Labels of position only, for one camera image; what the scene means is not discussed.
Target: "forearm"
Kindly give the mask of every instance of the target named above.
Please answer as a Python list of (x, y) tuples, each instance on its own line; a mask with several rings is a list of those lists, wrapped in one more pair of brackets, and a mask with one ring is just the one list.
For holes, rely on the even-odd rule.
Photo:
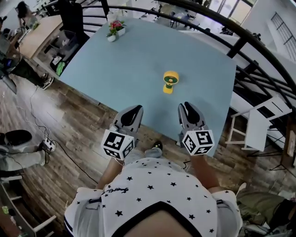
[(204, 156), (191, 156), (190, 159), (197, 179), (206, 189), (220, 186), (215, 171), (208, 165)]
[(114, 158), (109, 161), (109, 164), (100, 178), (96, 189), (102, 189), (106, 184), (111, 183), (117, 175), (122, 171), (123, 166), (120, 165)]

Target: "wooden floor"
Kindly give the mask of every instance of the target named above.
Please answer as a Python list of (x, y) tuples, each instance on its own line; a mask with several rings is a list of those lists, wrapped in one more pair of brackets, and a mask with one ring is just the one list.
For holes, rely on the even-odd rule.
[[(18, 94), (14, 95), (3, 82), (0, 82), (0, 131), (26, 129), (33, 135), (32, 143), (40, 143), (42, 132), (35, 126), (30, 113), (30, 97), (36, 87), (25, 79), (14, 78)], [(39, 125), (45, 125), (50, 137), (57, 140), (94, 180), (98, 181), (104, 172), (108, 158), (103, 155), (100, 141), (116, 112), (100, 104), (95, 105), (80, 93), (60, 81), (55, 81), (46, 91), (38, 89), (31, 99), (33, 113)], [(217, 171), (221, 186), (236, 191), (243, 182), (262, 191), (278, 193), (281, 190), (295, 192), (296, 179), (285, 171), (269, 171), (279, 164), (280, 157), (247, 158), (239, 146), (226, 145), (229, 119), (214, 158), (209, 164)], [(142, 126), (138, 132), (141, 150), (151, 147), (156, 139), (164, 144), (164, 156), (184, 167), (188, 156), (175, 142), (161, 134)], [(38, 219), (44, 221), (57, 216), (54, 230), (62, 235), (63, 214), (70, 204), (78, 187), (95, 187), (95, 182), (84, 174), (57, 145), (50, 154), (49, 163), (27, 168), (21, 186), (26, 204)]]

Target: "flower pot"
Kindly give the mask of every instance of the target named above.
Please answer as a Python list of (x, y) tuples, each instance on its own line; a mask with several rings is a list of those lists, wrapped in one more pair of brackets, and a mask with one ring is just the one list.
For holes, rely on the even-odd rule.
[(107, 37), (107, 40), (108, 40), (109, 42), (113, 42), (113, 41), (116, 40), (116, 36), (115, 36), (115, 35), (111, 35), (111, 36)]
[(125, 28), (122, 28), (121, 30), (117, 31), (119, 36), (122, 36), (125, 34)]

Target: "white t-shirt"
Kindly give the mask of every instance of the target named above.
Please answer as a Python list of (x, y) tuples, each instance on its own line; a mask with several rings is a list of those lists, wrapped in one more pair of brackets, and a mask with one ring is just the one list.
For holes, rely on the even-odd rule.
[(196, 177), (164, 158), (128, 164), (104, 190), (78, 188), (65, 225), (75, 237), (124, 236), (160, 210), (193, 236), (235, 237), (242, 226), (232, 191), (211, 194)]

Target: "black chair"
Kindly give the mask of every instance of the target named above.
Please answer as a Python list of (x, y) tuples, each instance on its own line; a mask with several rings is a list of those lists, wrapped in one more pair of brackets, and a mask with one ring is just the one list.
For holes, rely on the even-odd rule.
[(83, 12), (79, 3), (70, 3), (69, 0), (58, 0), (57, 7), (63, 21), (63, 29), (76, 34), (78, 43), (82, 47), (89, 39), (83, 29)]

